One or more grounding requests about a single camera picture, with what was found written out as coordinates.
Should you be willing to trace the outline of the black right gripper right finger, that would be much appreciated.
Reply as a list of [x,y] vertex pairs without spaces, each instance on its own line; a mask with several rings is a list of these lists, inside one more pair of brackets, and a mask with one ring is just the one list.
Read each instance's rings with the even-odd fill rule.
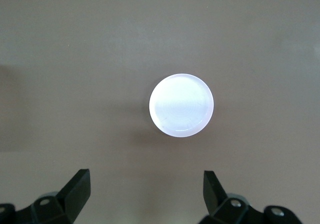
[[226,193],[214,171],[203,174],[203,198],[208,215],[205,224],[300,224],[294,212],[284,206],[269,205],[262,212],[238,194]]

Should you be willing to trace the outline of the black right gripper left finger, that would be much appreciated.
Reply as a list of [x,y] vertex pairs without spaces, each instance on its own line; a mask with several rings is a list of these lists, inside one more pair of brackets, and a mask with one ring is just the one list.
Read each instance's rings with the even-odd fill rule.
[[58,192],[42,195],[16,210],[12,203],[0,205],[2,224],[73,224],[91,195],[89,169],[80,169]]

